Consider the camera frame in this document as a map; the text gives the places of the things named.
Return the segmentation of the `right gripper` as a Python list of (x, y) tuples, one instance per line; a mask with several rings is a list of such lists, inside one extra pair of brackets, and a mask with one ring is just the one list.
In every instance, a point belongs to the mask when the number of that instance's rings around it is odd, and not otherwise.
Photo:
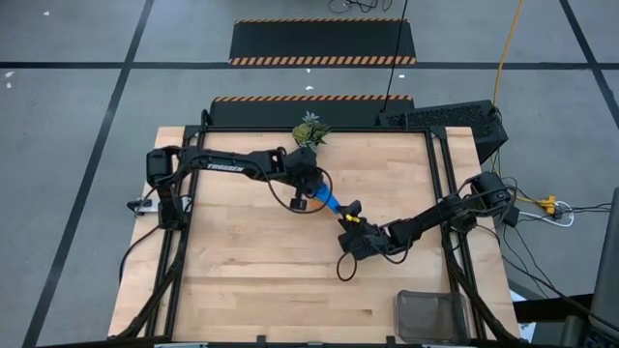
[(338, 235), (338, 240), (342, 244), (340, 259), (348, 254), (353, 254), (357, 260), (377, 254), (393, 255), (395, 242), (389, 231), (393, 223), (391, 221), (382, 225), (369, 223), (365, 217), (360, 216), (361, 212), (362, 204), (359, 200), (344, 208), (345, 232)]

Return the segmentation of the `small blue measuring cup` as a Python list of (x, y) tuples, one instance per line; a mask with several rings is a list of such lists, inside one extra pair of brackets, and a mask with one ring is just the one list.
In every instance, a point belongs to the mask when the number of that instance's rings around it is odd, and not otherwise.
[(315, 208), (315, 211), (322, 211), (328, 209), (336, 215), (341, 214), (341, 205), (336, 199), (332, 188), (328, 185), (322, 184), (315, 193), (312, 193), (310, 195), (310, 198), (313, 201), (316, 201), (318, 204), (318, 206)]

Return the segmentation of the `grey transparent basket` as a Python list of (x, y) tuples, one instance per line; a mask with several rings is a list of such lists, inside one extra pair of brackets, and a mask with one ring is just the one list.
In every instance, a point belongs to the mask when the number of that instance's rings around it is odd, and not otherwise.
[(400, 290), (394, 304), (395, 333), (405, 343), (467, 345), (471, 336), (466, 300), (458, 292)]

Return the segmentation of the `potted succulent plant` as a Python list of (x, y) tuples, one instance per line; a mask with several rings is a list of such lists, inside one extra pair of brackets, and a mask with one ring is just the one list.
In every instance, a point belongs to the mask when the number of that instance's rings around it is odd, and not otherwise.
[(320, 117), (313, 112), (306, 112), (302, 123), (292, 130), (295, 143), (301, 148), (317, 151), (320, 144), (325, 144), (324, 137), (331, 132), (331, 127), (320, 122)]

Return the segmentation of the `black ramp two hazard stripes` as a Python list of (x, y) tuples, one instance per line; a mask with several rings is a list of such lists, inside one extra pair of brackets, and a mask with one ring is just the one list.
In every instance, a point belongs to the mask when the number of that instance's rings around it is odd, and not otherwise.
[(405, 66), (417, 62), (410, 23), (398, 18), (244, 19), (233, 66)]

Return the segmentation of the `black perforated computer case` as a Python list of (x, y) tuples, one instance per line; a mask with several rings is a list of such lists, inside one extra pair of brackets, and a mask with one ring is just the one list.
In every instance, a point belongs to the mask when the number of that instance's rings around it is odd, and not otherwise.
[(480, 163), (488, 160), (509, 139), (500, 110), (490, 100), (383, 112), (375, 117), (375, 125), (403, 130), (469, 128)]

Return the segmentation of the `yellow power plug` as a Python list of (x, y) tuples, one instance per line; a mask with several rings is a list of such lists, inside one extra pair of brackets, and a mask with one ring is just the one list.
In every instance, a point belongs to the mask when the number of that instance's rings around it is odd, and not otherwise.
[(544, 199), (534, 199), (534, 203), (541, 207), (547, 215), (554, 216), (557, 209), (557, 197), (549, 195)]

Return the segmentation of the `black floor stand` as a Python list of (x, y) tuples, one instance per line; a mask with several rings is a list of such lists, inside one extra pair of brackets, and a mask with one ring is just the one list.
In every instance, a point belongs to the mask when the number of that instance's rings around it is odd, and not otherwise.
[(524, 300), (514, 302), (518, 323), (561, 323), (562, 332), (559, 344), (576, 348), (585, 343), (590, 327), (588, 315), (576, 308), (577, 305), (590, 309), (592, 294), (570, 296), (575, 304), (561, 298)]

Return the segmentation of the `grey panel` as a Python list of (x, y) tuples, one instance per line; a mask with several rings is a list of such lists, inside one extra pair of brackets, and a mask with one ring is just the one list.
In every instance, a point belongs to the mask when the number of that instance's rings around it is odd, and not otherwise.
[(598, 316), (596, 326), (619, 341), (619, 187), (611, 200), (591, 310)]

